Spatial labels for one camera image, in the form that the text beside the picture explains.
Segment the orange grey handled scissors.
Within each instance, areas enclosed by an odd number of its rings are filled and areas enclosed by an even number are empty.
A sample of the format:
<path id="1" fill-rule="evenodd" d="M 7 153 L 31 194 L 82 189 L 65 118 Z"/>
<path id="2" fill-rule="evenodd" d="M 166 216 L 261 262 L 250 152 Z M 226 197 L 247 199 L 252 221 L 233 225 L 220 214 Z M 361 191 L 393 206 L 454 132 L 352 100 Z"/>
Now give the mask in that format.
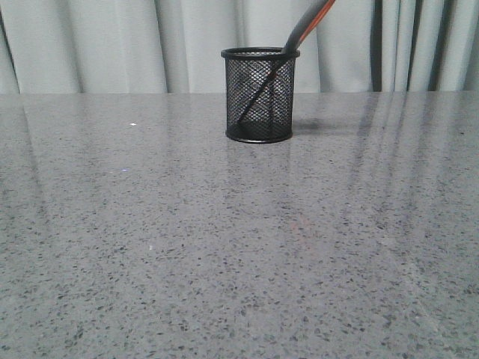
<path id="1" fill-rule="evenodd" d="M 287 42 L 281 50 L 282 55 L 291 55 L 294 54 L 298 48 L 301 46 L 305 38 L 317 27 L 318 23 L 324 18 L 324 16 L 329 12 L 335 0 L 328 1 L 315 1 L 302 15 L 300 20 L 296 23 L 294 29 L 290 32 L 290 35 L 287 39 Z M 239 117 L 238 123 L 244 121 L 254 104 L 259 99 L 260 95 L 266 89 L 266 86 L 272 82 L 276 76 L 278 70 L 287 62 L 287 59 L 278 61 L 269 72 L 268 76 L 263 81 L 262 85 L 259 87 L 257 92 L 254 94 L 252 99 L 249 101 L 245 110 Z"/>

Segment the black mesh pen bucket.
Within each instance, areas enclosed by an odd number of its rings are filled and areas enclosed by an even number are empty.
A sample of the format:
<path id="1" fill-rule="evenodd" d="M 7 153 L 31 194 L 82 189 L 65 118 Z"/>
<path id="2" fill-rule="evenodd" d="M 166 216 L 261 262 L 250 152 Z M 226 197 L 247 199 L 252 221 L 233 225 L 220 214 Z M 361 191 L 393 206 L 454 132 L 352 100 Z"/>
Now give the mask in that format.
<path id="1" fill-rule="evenodd" d="M 221 56 L 225 60 L 226 136 L 259 144 L 289 139 L 299 51 L 246 47 L 224 49 Z"/>

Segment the light grey curtain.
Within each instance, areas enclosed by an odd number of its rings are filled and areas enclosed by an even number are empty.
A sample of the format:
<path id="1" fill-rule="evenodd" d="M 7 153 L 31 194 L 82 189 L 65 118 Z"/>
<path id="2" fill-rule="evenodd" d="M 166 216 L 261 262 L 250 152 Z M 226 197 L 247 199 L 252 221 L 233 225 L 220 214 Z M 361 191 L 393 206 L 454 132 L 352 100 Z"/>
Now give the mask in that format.
<path id="1" fill-rule="evenodd" d="M 218 93 L 223 49 L 283 46 L 307 1 L 3 1 L 1 92 Z M 476 1 L 337 1 L 296 90 L 478 89 Z"/>

